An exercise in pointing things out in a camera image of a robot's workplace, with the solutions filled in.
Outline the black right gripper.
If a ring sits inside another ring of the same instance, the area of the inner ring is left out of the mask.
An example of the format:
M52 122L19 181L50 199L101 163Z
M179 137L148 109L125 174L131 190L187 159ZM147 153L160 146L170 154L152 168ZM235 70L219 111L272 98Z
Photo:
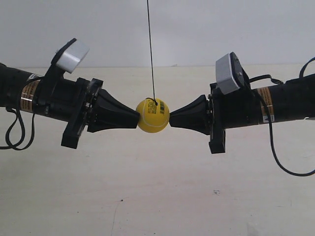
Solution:
M225 153L226 130L261 124L261 104L247 88L223 94L217 84L212 83L210 89L210 102L206 95L200 95L188 105L171 112L169 124L210 135L210 152Z

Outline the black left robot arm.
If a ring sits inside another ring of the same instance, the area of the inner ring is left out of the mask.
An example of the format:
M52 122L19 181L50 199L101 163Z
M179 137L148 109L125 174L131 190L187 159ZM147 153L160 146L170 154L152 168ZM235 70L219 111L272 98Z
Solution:
M72 81L63 75L55 65L44 76L0 65L0 105L15 114L22 138L25 127L21 111L65 121L61 145L73 149L85 127L91 133L137 127L140 114L103 89L102 80Z

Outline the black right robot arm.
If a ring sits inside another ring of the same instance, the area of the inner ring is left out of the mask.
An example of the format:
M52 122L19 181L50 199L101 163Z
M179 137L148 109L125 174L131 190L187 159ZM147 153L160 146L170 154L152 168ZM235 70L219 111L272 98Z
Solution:
M292 79L263 88L241 88L223 94L215 83L211 94L199 96L170 114L172 127L194 130L210 137L212 154L225 152L225 131L271 122L315 116L315 77Z

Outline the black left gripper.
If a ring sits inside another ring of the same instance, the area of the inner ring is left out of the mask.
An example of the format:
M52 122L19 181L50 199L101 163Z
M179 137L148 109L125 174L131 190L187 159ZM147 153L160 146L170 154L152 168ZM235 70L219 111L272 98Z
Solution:
M140 114L100 89L103 81L99 79L61 78L42 80L39 85L34 113L67 122L61 141L63 147L77 148L87 123L88 132L135 129L138 125Z

